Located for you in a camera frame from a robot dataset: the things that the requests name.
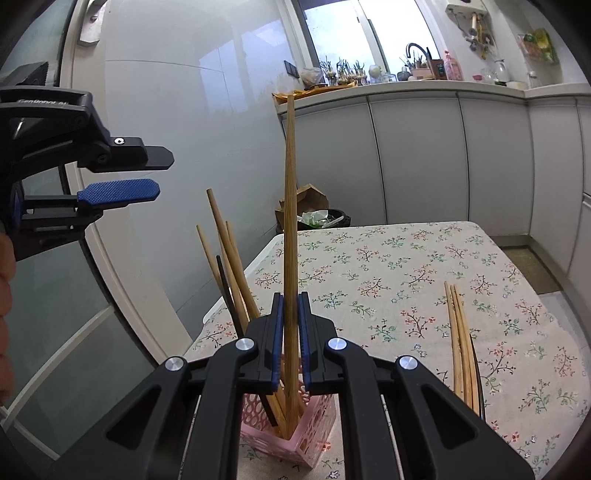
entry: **human hand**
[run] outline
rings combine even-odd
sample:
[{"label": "human hand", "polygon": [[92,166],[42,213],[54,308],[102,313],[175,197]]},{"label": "human hand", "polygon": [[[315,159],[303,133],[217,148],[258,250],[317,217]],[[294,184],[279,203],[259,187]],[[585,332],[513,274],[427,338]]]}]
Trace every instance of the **human hand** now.
[{"label": "human hand", "polygon": [[0,405],[3,405],[12,391],[14,375],[6,356],[8,349],[8,326],[4,316],[12,307],[12,294],[8,282],[12,280],[17,270],[14,249],[10,238],[0,233]]}]

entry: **floral tablecloth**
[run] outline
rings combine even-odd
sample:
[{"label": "floral tablecloth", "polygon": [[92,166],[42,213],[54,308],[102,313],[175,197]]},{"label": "floral tablecloth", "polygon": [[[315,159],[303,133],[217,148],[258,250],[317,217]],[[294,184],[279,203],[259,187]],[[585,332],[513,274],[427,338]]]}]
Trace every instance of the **floral tablecloth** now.
[{"label": "floral tablecloth", "polygon": [[[248,277],[263,314],[282,291],[283,240],[275,237]],[[451,386],[452,350],[443,282],[458,285],[486,401],[486,421],[541,478],[589,409],[582,352],[546,311],[525,278],[471,222],[418,223],[299,232],[300,291],[313,313],[370,355],[420,358]],[[204,325],[186,358],[214,353],[234,338],[225,307]],[[240,447],[238,478],[345,477],[340,424],[309,471]]]}]

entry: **white cabinet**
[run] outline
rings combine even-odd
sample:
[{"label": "white cabinet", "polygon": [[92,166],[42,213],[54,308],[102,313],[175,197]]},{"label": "white cabinet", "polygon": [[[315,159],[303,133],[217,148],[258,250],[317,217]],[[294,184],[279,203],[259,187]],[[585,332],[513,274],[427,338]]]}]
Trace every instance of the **white cabinet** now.
[{"label": "white cabinet", "polygon": [[330,207],[343,210],[353,226],[383,225],[384,188],[367,101],[337,105],[295,113],[298,185],[320,189]]},{"label": "white cabinet", "polygon": [[468,219],[466,143],[453,92],[373,95],[388,223]]},{"label": "white cabinet", "polygon": [[583,194],[583,146],[571,98],[530,103],[534,145],[534,208],[530,235],[558,264],[569,269]]},{"label": "white cabinet", "polygon": [[[569,280],[591,310],[591,199],[585,197],[581,209],[579,234],[574,248],[573,262],[569,271]],[[591,325],[585,325],[587,331]]]},{"label": "white cabinet", "polygon": [[528,235],[534,197],[530,119],[523,100],[460,93],[468,150],[468,218],[489,235]]},{"label": "white cabinet", "polygon": [[591,98],[577,98],[579,118],[581,120],[581,133],[583,135],[584,154],[584,185],[585,193],[591,195]]}]

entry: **faucet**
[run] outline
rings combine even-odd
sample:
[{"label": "faucet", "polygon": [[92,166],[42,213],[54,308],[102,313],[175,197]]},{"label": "faucet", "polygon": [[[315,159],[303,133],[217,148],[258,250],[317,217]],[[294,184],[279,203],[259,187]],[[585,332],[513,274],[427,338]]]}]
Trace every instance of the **faucet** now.
[{"label": "faucet", "polygon": [[429,51],[429,47],[427,47],[427,51],[425,51],[425,49],[422,46],[420,46],[419,44],[409,43],[406,48],[406,55],[407,55],[408,59],[410,58],[411,47],[418,48],[420,51],[423,52],[423,54],[425,55],[425,60],[427,61],[427,65],[429,67],[429,70],[431,71],[431,75],[433,75],[433,79],[436,79],[437,75],[435,75],[435,70],[433,69],[433,57],[431,56],[431,52]]}]

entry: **table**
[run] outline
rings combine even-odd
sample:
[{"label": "table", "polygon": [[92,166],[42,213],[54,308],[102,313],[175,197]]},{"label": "table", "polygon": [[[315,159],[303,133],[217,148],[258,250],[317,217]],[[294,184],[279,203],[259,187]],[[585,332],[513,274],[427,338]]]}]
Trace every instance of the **table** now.
[{"label": "table", "polygon": [[[262,314],[282,291],[283,238],[247,269]],[[312,312],[370,355],[418,357],[448,387],[453,381],[443,282],[458,285],[482,376],[486,421],[541,478],[568,446],[591,398],[588,352],[559,325],[525,278],[472,222],[416,223],[298,233],[300,291]],[[218,303],[186,353],[209,356],[234,338]],[[345,477],[339,419],[313,471],[241,445],[238,478]]]}]

